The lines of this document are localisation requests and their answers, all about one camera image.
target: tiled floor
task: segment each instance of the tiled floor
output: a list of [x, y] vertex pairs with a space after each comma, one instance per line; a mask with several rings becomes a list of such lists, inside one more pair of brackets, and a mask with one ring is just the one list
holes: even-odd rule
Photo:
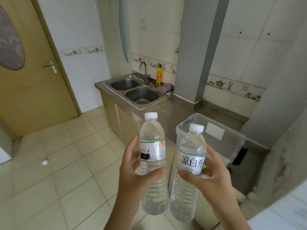
[[[0, 229], [102, 230], [115, 203], [124, 149], [103, 107], [24, 136], [14, 158], [0, 165]], [[147, 215], [141, 205], [131, 228], [201, 229], [175, 220], [169, 209]]]

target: plastic bottle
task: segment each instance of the plastic bottle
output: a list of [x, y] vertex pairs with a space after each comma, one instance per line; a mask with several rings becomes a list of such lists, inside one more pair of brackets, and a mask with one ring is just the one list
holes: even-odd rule
[[[204, 126], [191, 123], [189, 130], [179, 145], [177, 171], [178, 169], [186, 170], [200, 175], [207, 153], [207, 144], [202, 135]], [[188, 222], [194, 218], [198, 189], [184, 181], [177, 171], [173, 182], [170, 209], [177, 220]]]
[[[142, 174], [147, 174], [157, 168], [166, 166], [165, 134], [161, 124], [157, 121], [156, 112], [145, 113], [145, 123], [140, 131], [140, 153]], [[166, 175], [151, 186], [142, 199], [142, 206], [146, 213], [159, 215], [168, 206]]]
[[157, 72], [157, 78], [156, 78], [157, 87], [161, 86], [162, 76], [163, 76], [163, 68], [162, 68], [162, 65], [160, 64], [160, 67], [158, 68], [158, 72]]

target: person's left hand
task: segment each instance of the person's left hand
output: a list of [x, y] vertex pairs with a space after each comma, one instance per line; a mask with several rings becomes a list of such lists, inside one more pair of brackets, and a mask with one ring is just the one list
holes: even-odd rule
[[115, 201], [117, 207], [127, 208], [133, 216], [137, 213], [140, 201], [150, 185], [167, 173], [166, 167], [158, 168], [145, 175], [135, 173], [140, 166], [140, 152], [132, 153], [132, 150], [138, 142], [139, 135], [134, 137], [125, 149], [119, 170], [118, 193]]

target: faucet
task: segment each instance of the faucet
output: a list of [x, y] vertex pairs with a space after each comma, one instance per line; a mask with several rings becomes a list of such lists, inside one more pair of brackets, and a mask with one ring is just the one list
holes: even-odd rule
[[144, 64], [144, 66], [145, 66], [144, 82], [145, 82], [145, 84], [148, 84], [149, 83], [149, 78], [147, 76], [147, 68], [146, 68], [146, 63], [144, 61], [142, 61], [140, 63], [140, 66], [139, 66], [138, 70], [141, 71], [142, 64]]

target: white bottle cap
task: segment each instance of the white bottle cap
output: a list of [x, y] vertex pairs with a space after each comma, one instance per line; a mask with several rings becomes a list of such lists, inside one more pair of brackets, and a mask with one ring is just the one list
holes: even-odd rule
[[203, 125], [199, 125], [199, 124], [195, 124], [195, 123], [190, 123], [189, 130], [190, 131], [203, 132], [204, 131], [204, 126]]
[[157, 112], [148, 112], [145, 113], [145, 119], [157, 119], [158, 113]]

